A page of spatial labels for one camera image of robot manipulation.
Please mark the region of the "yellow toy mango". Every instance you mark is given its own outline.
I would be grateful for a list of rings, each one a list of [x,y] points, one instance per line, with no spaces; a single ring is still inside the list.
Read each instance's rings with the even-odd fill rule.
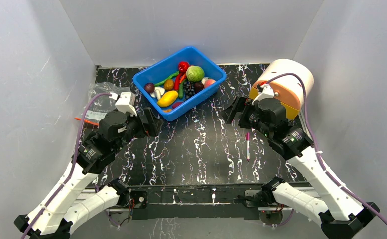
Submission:
[[[157,101],[157,104],[162,107],[168,107],[172,105],[175,100],[178,98],[179,93],[176,90],[167,91],[162,97]]]

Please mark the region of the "green toy cabbage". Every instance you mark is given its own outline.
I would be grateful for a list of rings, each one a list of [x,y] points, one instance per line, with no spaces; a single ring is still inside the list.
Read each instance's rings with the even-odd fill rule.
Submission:
[[[202,67],[192,65],[187,68],[186,77],[191,82],[198,82],[205,77],[205,72]]]

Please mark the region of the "clear zip top bag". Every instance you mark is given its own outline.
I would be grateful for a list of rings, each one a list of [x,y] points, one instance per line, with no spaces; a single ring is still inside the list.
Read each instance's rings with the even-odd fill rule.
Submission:
[[[116,93],[120,95],[122,92],[129,92],[130,87],[117,86],[110,82],[94,83],[89,86],[88,96],[89,100],[99,93]],[[109,96],[100,96],[88,107],[85,123],[98,126],[99,121],[102,120],[106,113],[113,111],[116,100]]]

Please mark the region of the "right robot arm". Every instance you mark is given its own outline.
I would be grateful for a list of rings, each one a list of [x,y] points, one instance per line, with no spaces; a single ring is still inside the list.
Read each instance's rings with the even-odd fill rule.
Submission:
[[[373,202],[365,207],[344,192],[345,186],[340,181],[331,179],[334,173],[318,160],[313,141],[301,128],[289,123],[286,109],[278,99],[254,102],[236,97],[222,112],[225,123],[231,124],[236,113],[240,114],[239,127],[253,128],[263,134],[273,151],[300,171],[319,195],[310,196],[274,177],[252,200],[269,206],[290,206],[318,224],[329,239],[353,238],[380,211]]]

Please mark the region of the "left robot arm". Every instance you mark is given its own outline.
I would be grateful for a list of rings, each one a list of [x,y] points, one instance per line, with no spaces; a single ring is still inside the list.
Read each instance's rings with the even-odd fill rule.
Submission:
[[[98,177],[134,138],[156,137],[163,121],[151,108],[145,119],[118,110],[108,112],[78,146],[72,161],[46,198],[14,225],[31,239],[68,239],[82,224],[103,210],[127,207],[133,201],[128,186],[115,179],[89,198],[75,204],[82,191]]]

